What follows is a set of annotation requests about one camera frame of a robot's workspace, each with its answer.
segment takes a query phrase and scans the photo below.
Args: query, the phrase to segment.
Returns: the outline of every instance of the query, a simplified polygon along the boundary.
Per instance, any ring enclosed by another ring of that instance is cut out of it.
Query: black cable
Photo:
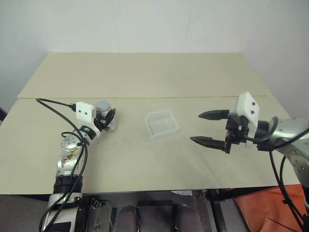
[[[275,174],[275,177],[276,177],[278,186],[279,186],[279,188],[280,188],[280,190],[281,190],[281,193],[282,193],[282,195],[283,195],[285,201],[287,202],[288,206],[290,207],[290,210],[291,210],[291,212],[292,212],[292,214],[293,214],[295,220],[297,221],[299,227],[302,228],[302,224],[301,224],[301,222],[300,222],[300,220],[299,220],[299,218],[298,218],[296,212],[294,211],[294,209],[293,209],[293,207],[291,206],[290,202],[286,199],[286,196],[285,196],[285,194],[284,194],[284,191],[282,190],[282,184],[281,184],[280,179],[279,179],[279,177],[278,177],[276,165],[275,165],[275,162],[274,162],[274,157],[273,157],[271,151],[269,151],[269,157],[270,157],[271,166],[272,166],[272,169],[273,169],[273,171],[274,171],[274,174]]]
[[[273,149],[278,149],[278,148],[281,148],[281,147],[284,147],[288,144],[291,144],[293,142],[295,142],[296,140],[300,139],[301,137],[303,137],[304,135],[308,134],[309,133],[309,128],[304,130],[303,132],[301,132],[299,135],[295,136],[293,139],[290,139],[289,141],[286,141],[286,142],[283,142],[277,146],[274,146]]]
[[[86,166],[86,162],[87,162],[87,157],[88,157],[88,149],[87,149],[87,143],[85,142],[84,140],[84,137],[82,135],[82,133],[80,132],[80,130],[74,125],[74,123],[72,123],[68,118],[66,118],[63,114],[61,114],[60,112],[58,112],[57,110],[55,110],[54,108],[52,108],[51,106],[47,105],[44,103],[45,102],[51,102],[51,103],[55,103],[55,104],[60,104],[60,105],[64,105],[64,106],[67,106],[69,108],[71,108],[72,110],[76,110],[76,105],[75,104],[71,104],[71,105],[68,105],[68,104],[64,104],[64,103],[61,103],[61,102],[56,102],[56,101],[52,101],[52,100],[48,100],[48,99],[41,99],[41,98],[37,98],[36,101],[38,103],[40,103],[41,105],[45,106],[46,108],[48,108],[49,110],[53,111],[55,114],[59,115],[60,117],[62,117],[64,120],[66,120],[73,128],[74,130],[78,133],[75,134],[73,132],[63,132],[61,134],[61,136],[64,136],[65,133],[67,134],[74,134],[79,140],[80,140],[80,143],[82,145],[82,151],[77,159],[77,162],[75,163],[74,165],[74,168],[71,172],[71,176],[72,174],[74,173],[75,171],[75,168],[76,168],[76,165],[78,164],[79,160],[81,159],[82,157],[82,154],[83,154],[83,151],[85,151],[84,155],[84,163],[83,163],[83,166],[81,168],[81,172],[79,173],[74,185],[72,186],[70,192],[65,192],[56,202],[54,202],[50,207],[48,207],[46,209],[46,211],[43,213],[43,216],[40,220],[40,224],[39,224],[39,230],[40,232],[42,231],[42,226],[43,226],[43,221],[46,217],[46,215],[48,214],[48,212],[50,212],[50,210],[58,203],[60,202],[61,200],[63,200],[65,197],[65,201],[61,204],[61,206],[58,208],[57,212],[55,213],[55,215],[53,216],[53,218],[50,220],[50,222],[47,224],[47,226],[45,227],[45,229],[43,230],[43,232],[46,232],[50,227],[51,225],[54,223],[55,219],[57,218],[57,216],[60,214],[61,210],[63,209],[64,205],[68,202],[68,200],[70,199],[70,196],[72,195],[77,183],[79,182],[80,178],[82,177],[82,174],[84,172],[84,169],[85,169],[85,166]]]
[[[280,182],[281,182],[281,186],[282,186],[282,190],[284,191],[284,194],[286,196],[287,201],[290,202],[290,204],[292,205],[293,209],[297,212],[297,214],[300,216],[300,218],[302,219],[302,215],[299,212],[299,210],[297,209],[297,207],[294,205],[294,203],[292,202],[288,192],[286,191],[286,188],[284,186],[284,182],[283,182],[283,167],[284,167],[284,162],[286,160],[286,157],[283,156],[282,161],[281,161],[281,165],[280,165]]]
[[[249,141],[252,141],[252,142],[255,142],[255,143],[260,143],[260,142],[263,142],[263,141],[269,139],[272,136],[272,134],[275,132],[277,125],[278,125],[278,122],[279,122],[279,119],[276,116],[274,116],[272,118],[272,120],[273,120],[272,127],[270,128],[270,130],[267,132],[266,135],[259,137],[259,138],[250,138],[250,137],[248,137],[247,134],[244,134],[243,137],[246,140],[249,140]]]

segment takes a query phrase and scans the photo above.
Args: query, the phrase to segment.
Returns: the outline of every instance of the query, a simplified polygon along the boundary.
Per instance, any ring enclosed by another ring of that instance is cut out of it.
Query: orange cloth
[[[288,185],[286,190],[300,213],[305,214],[304,193],[301,185]],[[283,195],[279,188],[236,198],[235,201],[251,232],[291,232],[270,219],[301,231],[289,206],[283,204]]]

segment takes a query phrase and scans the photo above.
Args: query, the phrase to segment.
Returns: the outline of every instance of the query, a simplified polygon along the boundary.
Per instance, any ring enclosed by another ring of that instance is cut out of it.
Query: clear plastic container
[[[146,123],[153,139],[175,135],[180,129],[171,110],[160,110],[147,114]]]

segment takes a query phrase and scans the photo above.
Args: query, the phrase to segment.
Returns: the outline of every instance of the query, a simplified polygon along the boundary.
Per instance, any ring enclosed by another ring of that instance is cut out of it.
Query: table surface
[[[51,53],[19,98],[271,95],[240,53]]]
[[[89,148],[83,192],[211,189],[276,185],[267,152],[244,144],[232,145],[231,154],[205,148],[190,136],[225,138],[225,120],[208,121],[197,115],[227,109],[231,97],[110,99],[116,108],[118,128],[103,133]],[[260,119],[288,114],[272,96],[255,97]],[[99,99],[62,99],[62,102]],[[75,113],[55,105],[73,122]],[[152,140],[145,122],[149,112],[171,109],[180,131]],[[34,99],[19,99],[0,127],[0,194],[48,194],[53,190],[63,131],[72,128]],[[274,152],[279,167],[282,155]],[[285,184],[298,180],[290,165]]]

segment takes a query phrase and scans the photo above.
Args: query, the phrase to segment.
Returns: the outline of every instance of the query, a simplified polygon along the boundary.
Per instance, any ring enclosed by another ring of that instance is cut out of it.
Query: small cylindrical object
[[[95,107],[97,110],[97,116],[102,116],[104,119],[110,110],[112,110],[108,101],[101,100],[95,103]],[[113,118],[112,121],[107,125],[109,131],[113,131],[117,128],[116,119]]]

